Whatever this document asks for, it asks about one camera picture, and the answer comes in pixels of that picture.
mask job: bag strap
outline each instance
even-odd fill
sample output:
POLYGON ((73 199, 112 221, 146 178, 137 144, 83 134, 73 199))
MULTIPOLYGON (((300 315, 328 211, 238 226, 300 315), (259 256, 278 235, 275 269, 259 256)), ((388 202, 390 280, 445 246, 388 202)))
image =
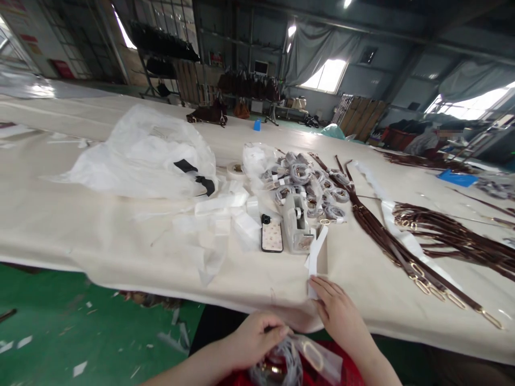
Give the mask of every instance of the bag strap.
MULTIPOLYGON (((179 169, 181 169, 184 173, 198 173, 198 169, 185 159, 181 159, 180 161, 174 162, 173 164, 177 166, 179 169)), ((207 190, 207 192, 205 193, 206 196, 209 197, 215 192, 215 183, 212 180, 208 180, 206 177, 201 175, 196 175, 195 182, 205 187, 205 189, 207 190)))

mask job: phone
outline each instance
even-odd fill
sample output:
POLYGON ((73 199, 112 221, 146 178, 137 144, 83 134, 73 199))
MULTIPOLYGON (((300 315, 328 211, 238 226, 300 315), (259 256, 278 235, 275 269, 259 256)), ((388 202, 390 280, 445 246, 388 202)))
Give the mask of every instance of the phone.
POLYGON ((283 251, 281 222, 263 214, 261 225, 261 250, 263 252, 281 253, 283 251))

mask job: plastic bag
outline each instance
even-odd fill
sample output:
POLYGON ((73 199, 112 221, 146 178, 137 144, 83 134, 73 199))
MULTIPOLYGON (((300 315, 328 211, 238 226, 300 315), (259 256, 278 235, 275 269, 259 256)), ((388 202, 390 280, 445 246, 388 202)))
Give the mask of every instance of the plastic bag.
POLYGON ((345 135, 343 134, 342 129, 340 129, 335 123, 331 123, 330 125, 325 126, 321 133, 327 137, 345 140, 345 135))
POLYGON ((196 180, 218 187, 215 155, 193 125, 143 105, 133 106, 108 140, 84 151, 69 172, 46 179, 117 196, 175 201, 205 194, 204 182, 196 180), (174 164, 178 161, 198 172, 185 173, 174 164))

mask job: curtain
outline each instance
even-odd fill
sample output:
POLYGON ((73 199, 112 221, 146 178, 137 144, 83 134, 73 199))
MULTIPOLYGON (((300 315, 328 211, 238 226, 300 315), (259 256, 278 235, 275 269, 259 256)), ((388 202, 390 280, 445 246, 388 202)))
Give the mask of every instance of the curtain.
POLYGON ((298 23, 286 67, 286 86, 305 83, 328 59, 347 61, 360 37, 341 28, 298 23))
POLYGON ((515 67, 495 62, 465 61, 440 84, 444 102, 461 102, 479 97, 515 81, 515 67))

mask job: wooden pallet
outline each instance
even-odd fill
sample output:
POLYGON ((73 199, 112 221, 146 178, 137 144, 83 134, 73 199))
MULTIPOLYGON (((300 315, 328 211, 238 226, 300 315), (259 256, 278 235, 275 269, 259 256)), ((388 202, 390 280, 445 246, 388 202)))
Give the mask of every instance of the wooden pallet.
POLYGON ((345 102, 347 106, 343 112, 340 129, 346 137, 355 134, 355 139, 365 142, 376 123, 382 118, 388 104, 361 96, 353 97, 350 103, 346 98, 345 102))

